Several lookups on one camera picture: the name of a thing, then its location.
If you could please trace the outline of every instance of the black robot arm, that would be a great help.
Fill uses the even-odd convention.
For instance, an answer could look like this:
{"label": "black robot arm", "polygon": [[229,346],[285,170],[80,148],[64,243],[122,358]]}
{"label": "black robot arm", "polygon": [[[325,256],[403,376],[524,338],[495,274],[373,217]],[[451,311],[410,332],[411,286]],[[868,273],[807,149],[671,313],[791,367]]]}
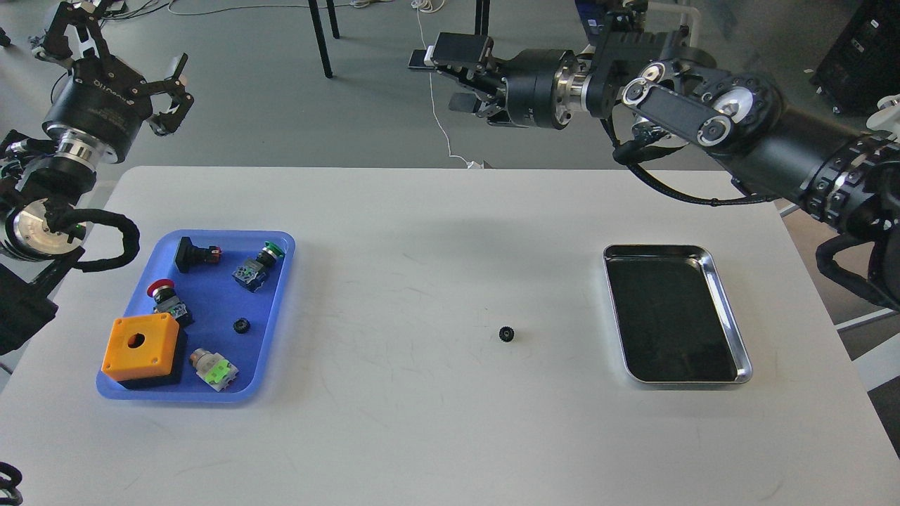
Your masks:
{"label": "black robot arm", "polygon": [[[409,66],[457,81],[472,93],[455,95],[451,109],[489,124],[561,129],[573,114],[589,113],[607,130],[618,163],[681,201],[785,198],[838,232],[818,250],[823,274],[874,304],[900,308],[900,145],[792,107],[767,76],[717,68],[687,46],[683,28],[625,30],[600,38],[592,54],[525,50],[510,60],[493,56],[488,36],[441,33]],[[612,123],[619,104],[635,117],[634,138],[625,142]],[[656,180],[640,164],[679,149],[661,147],[663,139],[704,150],[744,197],[698,198]],[[867,242],[874,248],[866,277],[834,262],[838,251]]]}
{"label": "black robot arm", "polygon": [[[122,162],[144,121],[157,135],[168,135],[194,103],[182,76],[187,55],[175,61],[169,77],[148,82],[110,53],[99,24],[109,4],[62,2],[50,13],[43,35],[31,40],[35,58],[59,64],[68,76],[42,124],[48,140],[10,131],[0,143],[0,253],[49,261],[30,282],[0,265],[0,355],[53,319],[57,306],[47,297],[70,269],[103,271],[137,256],[140,233],[131,220],[76,206],[94,188],[97,165]],[[78,55],[69,47],[70,26],[78,36]],[[155,113],[150,97],[162,94],[172,104]],[[88,223],[119,230],[121,254],[81,260]]]}

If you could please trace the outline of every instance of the blue tray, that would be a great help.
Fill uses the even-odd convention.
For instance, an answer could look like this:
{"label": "blue tray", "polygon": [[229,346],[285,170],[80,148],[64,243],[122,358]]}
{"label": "blue tray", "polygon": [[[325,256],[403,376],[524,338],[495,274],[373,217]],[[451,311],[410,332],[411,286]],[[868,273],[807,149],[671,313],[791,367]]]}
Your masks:
{"label": "blue tray", "polygon": [[[188,274],[178,272],[175,253],[183,236],[190,237],[200,248],[221,247],[219,264],[193,266]],[[284,258],[269,270],[265,283],[251,293],[238,285],[231,273],[246,258],[256,258],[267,240],[284,251]],[[295,249],[293,237],[280,231],[175,230],[168,233],[153,248],[123,316],[152,313],[155,303],[147,296],[147,287],[160,278],[175,282],[178,297],[187,304],[194,319],[184,329],[187,346],[182,358],[181,382],[128,390],[98,370],[97,392],[108,399],[162,402],[239,402],[253,395],[263,381]],[[238,334],[232,328],[238,318],[250,321],[250,331],[246,334]],[[238,368],[234,383],[221,392],[204,383],[188,358],[197,348],[221,353],[234,364]]]}

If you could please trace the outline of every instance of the white table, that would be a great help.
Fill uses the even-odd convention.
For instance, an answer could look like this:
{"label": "white table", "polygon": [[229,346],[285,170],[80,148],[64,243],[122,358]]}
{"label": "white table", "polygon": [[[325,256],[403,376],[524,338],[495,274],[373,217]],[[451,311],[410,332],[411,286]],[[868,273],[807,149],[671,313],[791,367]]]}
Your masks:
{"label": "white table", "polygon": [[[725,173],[661,175],[734,194]],[[140,226],[138,259],[71,274],[0,396],[26,504],[900,501],[900,461],[773,206],[677,203],[618,171],[139,167],[107,208]],[[106,400],[112,321],[182,228],[297,239],[265,384],[232,406]],[[748,384],[626,377],[601,263],[616,243],[712,253]],[[87,255],[118,247],[98,228]]]}

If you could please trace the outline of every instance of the stainless steel tray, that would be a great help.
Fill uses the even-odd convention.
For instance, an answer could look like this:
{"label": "stainless steel tray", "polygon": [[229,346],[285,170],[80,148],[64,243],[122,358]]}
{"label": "stainless steel tray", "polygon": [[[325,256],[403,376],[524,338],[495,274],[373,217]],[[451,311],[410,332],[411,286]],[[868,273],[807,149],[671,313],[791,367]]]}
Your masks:
{"label": "stainless steel tray", "polygon": [[712,256],[698,246],[604,251],[625,369],[645,384],[742,384],[753,370]]}

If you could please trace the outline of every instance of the floor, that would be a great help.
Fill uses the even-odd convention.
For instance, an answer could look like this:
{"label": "floor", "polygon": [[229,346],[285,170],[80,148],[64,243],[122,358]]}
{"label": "floor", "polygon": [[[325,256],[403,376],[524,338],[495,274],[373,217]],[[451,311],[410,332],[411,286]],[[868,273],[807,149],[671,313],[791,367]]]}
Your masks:
{"label": "floor", "polygon": [[[692,4],[703,14],[700,46],[713,52],[721,67],[770,72],[793,104],[832,117],[832,106],[808,83],[807,70],[818,65],[860,2],[694,0]],[[216,6],[246,4],[226,0]],[[175,8],[198,12],[209,5],[183,0]],[[617,167],[599,125],[588,117],[576,117],[564,131],[488,128],[476,118],[448,112],[446,102],[458,90],[448,80],[436,78],[435,112],[450,141],[444,138],[435,125],[428,76],[406,71],[406,62],[411,50],[421,47],[423,37],[430,43],[441,31],[471,32],[473,12],[474,0],[446,0],[442,10],[420,17],[404,0],[365,9],[339,8],[343,36],[340,41],[328,38],[335,72],[330,80],[321,74],[305,9],[204,16],[175,16],[164,9],[132,21],[107,23],[103,34],[111,51],[149,78],[164,76],[169,60],[187,52],[188,89],[197,103],[171,137],[155,138],[149,129],[142,130],[124,163],[103,167],[97,189],[86,200],[102,205],[124,171],[140,165],[464,168],[461,159],[447,156],[451,142],[453,154],[499,168]],[[40,132],[50,89],[61,74],[26,50],[25,38],[38,31],[43,19],[44,12],[33,4],[0,1],[0,20],[16,44],[0,52],[0,131],[15,128],[35,136]],[[670,30],[677,22],[671,14],[652,14],[648,28]],[[495,0],[490,34],[496,41],[495,53],[503,58],[527,47],[577,50],[585,44],[571,3],[549,0]],[[865,123],[864,118],[834,119],[858,129]],[[687,149],[650,165],[670,167],[718,169],[702,153]],[[252,171],[247,178],[252,181]],[[599,194],[603,191],[610,190],[598,189]],[[265,198],[265,189],[247,198]],[[832,236],[827,227],[801,212],[789,215],[786,224],[835,323],[877,309],[815,272],[815,247]],[[865,252],[854,252],[843,261],[864,270],[866,258]],[[2,261],[10,265],[5,258]],[[20,276],[37,272],[31,265],[12,268]],[[843,332],[841,339],[850,357],[856,358],[897,333],[900,317],[895,316]],[[14,368],[18,354],[0,361]],[[0,389],[7,380],[0,371]],[[885,384],[870,396],[900,451],[900,382]]]}

